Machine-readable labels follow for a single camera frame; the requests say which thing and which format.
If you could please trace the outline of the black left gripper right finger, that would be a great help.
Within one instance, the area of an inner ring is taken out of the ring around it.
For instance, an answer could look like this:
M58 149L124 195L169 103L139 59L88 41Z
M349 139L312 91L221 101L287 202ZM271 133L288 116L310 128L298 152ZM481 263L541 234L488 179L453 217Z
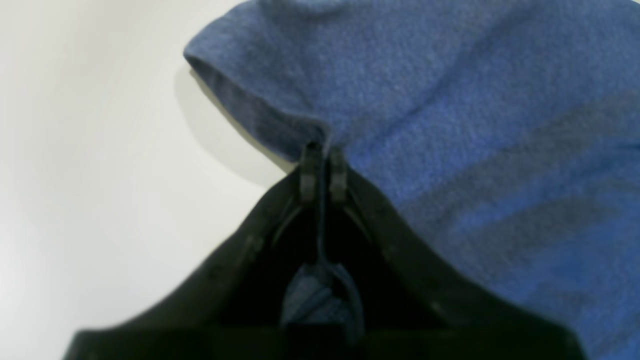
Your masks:
M583 360L572 331L461 275L332 149L327 257L360 298L357 360Z

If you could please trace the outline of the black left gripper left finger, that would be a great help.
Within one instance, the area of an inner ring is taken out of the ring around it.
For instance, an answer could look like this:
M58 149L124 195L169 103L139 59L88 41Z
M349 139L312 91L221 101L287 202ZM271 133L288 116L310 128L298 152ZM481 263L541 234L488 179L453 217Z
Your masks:
M66 360L269 359L282 353L285 291L317 258L322 146L309 143L294 171L162 301L121 325L83 330Z

